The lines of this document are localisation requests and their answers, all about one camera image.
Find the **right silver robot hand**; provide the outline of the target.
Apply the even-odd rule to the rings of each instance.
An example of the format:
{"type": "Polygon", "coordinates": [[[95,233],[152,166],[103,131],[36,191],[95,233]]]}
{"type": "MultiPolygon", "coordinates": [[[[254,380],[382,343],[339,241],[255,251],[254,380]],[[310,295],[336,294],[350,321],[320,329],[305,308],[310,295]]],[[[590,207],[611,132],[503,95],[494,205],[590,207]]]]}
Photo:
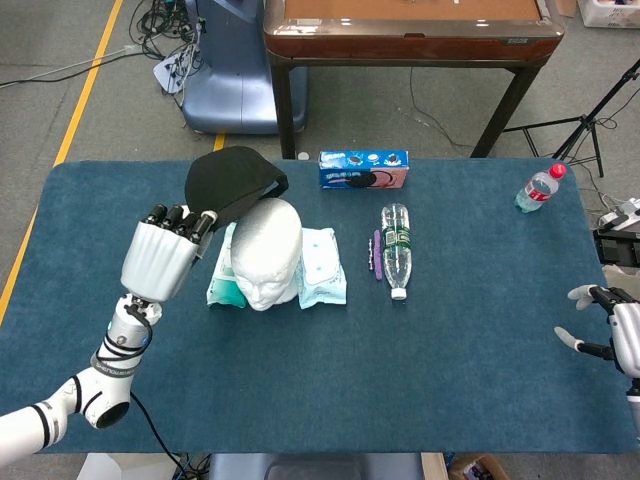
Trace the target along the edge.
{"type": "Polygon", "coordinates": [[[567,294],[576,302],[577,310],[584,310],[595,303],[607,313],[611,330],[608,346],[585,342],[556,326],[554,333],[570,349],[606,361],[613,361],[616,368],[631,379],[639,378],[639,301],[621,288],[582,285],[567,294]]]}

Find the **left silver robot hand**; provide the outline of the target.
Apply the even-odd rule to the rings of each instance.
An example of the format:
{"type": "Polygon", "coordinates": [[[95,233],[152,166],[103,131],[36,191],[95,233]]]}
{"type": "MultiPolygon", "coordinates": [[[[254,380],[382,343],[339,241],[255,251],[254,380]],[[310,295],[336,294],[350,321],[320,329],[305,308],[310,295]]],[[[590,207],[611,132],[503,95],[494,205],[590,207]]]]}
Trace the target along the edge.
{"type": "Polygon", "coordinates": [[[173,298],[208,249],[217,220],[212,210],[155,205],[136,226],[122,266],[123,287],[144,302],[173,298]]]}

